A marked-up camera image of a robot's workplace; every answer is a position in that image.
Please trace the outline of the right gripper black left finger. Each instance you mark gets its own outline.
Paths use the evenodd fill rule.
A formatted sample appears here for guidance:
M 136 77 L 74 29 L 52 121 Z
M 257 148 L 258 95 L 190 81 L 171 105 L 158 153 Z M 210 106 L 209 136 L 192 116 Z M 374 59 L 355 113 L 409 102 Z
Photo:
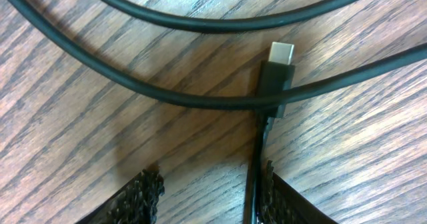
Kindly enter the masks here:
M 165 193 L 157 169 L 144 169 L 77 224 L 155 224 L 157 204 Z

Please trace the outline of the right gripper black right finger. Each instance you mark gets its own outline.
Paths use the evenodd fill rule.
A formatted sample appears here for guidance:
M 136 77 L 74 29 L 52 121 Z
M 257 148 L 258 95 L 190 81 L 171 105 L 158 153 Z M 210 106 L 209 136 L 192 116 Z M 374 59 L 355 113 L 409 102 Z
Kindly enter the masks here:
M 260 223 L 337 224 L 278 176 L 270 160 L 262 173 Z

